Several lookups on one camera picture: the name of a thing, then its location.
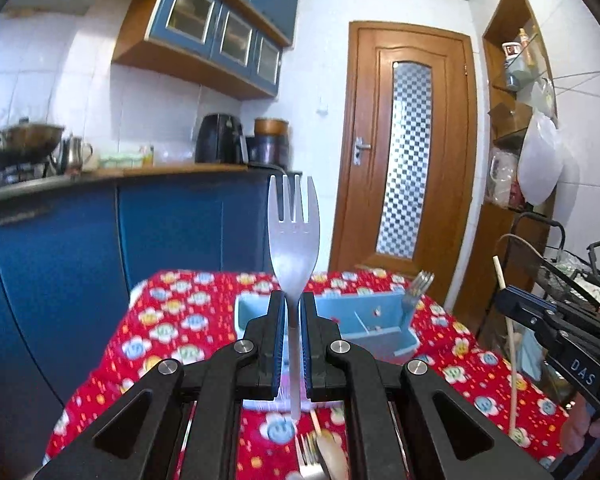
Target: red tablecloth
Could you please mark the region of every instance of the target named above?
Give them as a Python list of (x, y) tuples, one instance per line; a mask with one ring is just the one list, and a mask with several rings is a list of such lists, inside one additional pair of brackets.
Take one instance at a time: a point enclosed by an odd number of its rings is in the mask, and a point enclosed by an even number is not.
[[(405, 279), (373, 272), (317, 273), (306, 290), (315, 294), (371, 294), (406, 285)], [(134, 381), (164, 358), (184, 364), (208, 358), (234, 341), (234, 303), (241, 292), (268, 295), (278, 288), (265, 274), (231, 274), (171, 270), (148, 279), (135, 304), (120, 322), (100, 365), (71, 397), (47, 447), (53, 458), (84, 428), (128, 390)], [(508, 428), (509, 364), (477, 347), (474, 337), (431, 300), (416, 309), (412, 327), (420, 339), (417, 355), (481, 410), (501, 430)], [(518, 375), (516, 442), (541, 463), (559, 453), (558, 435), (564, 411)], [(346, 449), (344, 416), (338, 407), (317, 410), (327, 428)], [(313, 430), (304, 413), (301, 434)], [(238, 480), (285, 478), (298, 470), (288, 413), (242, 410), (238, 445)]]

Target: light blue plastic tray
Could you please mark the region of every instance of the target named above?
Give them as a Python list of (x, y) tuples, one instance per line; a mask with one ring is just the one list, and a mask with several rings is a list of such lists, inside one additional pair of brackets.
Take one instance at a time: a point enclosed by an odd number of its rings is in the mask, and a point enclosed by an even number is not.
[[(402, 296), (401, 292), (316, 296), (315, 306), (318, 316), (336, 320), (343, 339), (369, 350), (376, 359), (406, 361), (420, 341), (410, 327), (415, 306), (403, 309)], [(268, 296), (241, 294), (236, 298), (234, 324), (238, 338), (244, 335), (251, 319), (267, 313), (268, 305)]]

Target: screw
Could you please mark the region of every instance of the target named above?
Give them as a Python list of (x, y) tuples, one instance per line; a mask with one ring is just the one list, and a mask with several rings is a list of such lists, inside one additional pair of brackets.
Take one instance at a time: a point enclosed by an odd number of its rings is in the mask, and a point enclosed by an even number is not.
[(234, 343), (234, 350), (238, 354), (248, 354), (253, 350), (253, 343), (248, 339), (240, 339), (240, 341)]
[(418, 359), (414, 359), (413, 361), (409, 361), (407, 364), (407, 370), (410, 371), (413, 375), (423, 375), (426, 373), (427, 369), (426, 362), (420, 361)]
[(170, 375), (173, 374), (174, 371), (176, 371), (178, 369), (178, 362), (174, 361), (173, 359), (168, 359), (166, 361), (162, 361), (159, 365), (158, 365), (158, 371), (162, 374), (162, 375)]
[(351, 345), (342, 339), (338, 339), (331, 343), (330, 348), (332, 351), (336, 352), (336, 354), (346, 354), (351, 350)]

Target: silver pitcher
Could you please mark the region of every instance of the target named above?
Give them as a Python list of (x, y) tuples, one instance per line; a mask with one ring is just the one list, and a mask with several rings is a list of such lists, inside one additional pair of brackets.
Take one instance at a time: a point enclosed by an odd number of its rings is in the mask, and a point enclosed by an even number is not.
[[(82, 166), (92, 157), (93, 146), (88, 142), (83, 143), (82, 140), (82, 137), (75, 137), (73, 134), (62, 140), (58, 158), (51, 156), (51, 162), (58, 174), (80, 173)], [(85, 148), (89, 150), (89, 155), (83, 158), (82, 150)]]

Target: white tiled wall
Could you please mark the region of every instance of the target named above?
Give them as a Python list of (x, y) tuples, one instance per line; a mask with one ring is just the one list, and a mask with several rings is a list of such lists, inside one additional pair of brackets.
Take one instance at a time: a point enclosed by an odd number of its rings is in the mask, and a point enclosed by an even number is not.
[[(333, 236), (349, 22), (365, 20), (411, 23), (460, 32), (471, 37), (477, 52), (475, 29), (464, 0), (299, 0), (295, 43), (293, 49), (283, 55), (278, 97), (243, 103), (241, 117), (246, 131), (253, 131), (253, 120), (259, 116), (289, 121), (291, 167), (314, 178), (320, 203), (318, 270), (325, 270), (329, 265)], [(324, 107), (328, 108), (327, 113), (317, 112)]]
[[(498, 1), (469, 0), (478, 36), (488, 26)], [(529, 3), (549, 55), (560, 134), (567, 149), (554, 218), (565, 225), (566, 247), (586, 256), (586, 246), (600, 240), (600, 74), (591, 73), (600, 71), (600, 26), (582, 0)], [(486, 134), (483, 139), (488, 142)], [(550, 243), (554, 242), (552, 233)]]
[(99, 0), (85, 16), (0, 15), (0, 126), (27, 116), (66, 126), (100, 152), (190, 151), (207, 113), (240, 113), (209, 88), (111, 64), (131, 0)]

